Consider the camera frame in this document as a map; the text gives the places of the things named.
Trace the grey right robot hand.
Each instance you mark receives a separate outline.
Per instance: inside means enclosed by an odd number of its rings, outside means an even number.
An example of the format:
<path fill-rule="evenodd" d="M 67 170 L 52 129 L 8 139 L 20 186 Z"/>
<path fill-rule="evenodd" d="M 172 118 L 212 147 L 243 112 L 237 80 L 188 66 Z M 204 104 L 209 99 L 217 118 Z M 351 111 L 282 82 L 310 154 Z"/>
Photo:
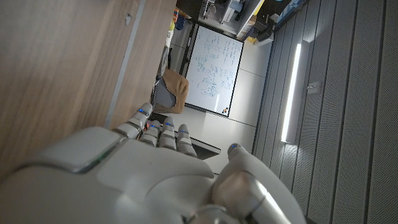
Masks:
<path fill-rule="evenodd" d="M 2 223 L 305 223 L 284 183 L 233 143 L 219 174 L 188 128 L 143 104 L 108 130 L 82 129 L 1 180 Z"/>

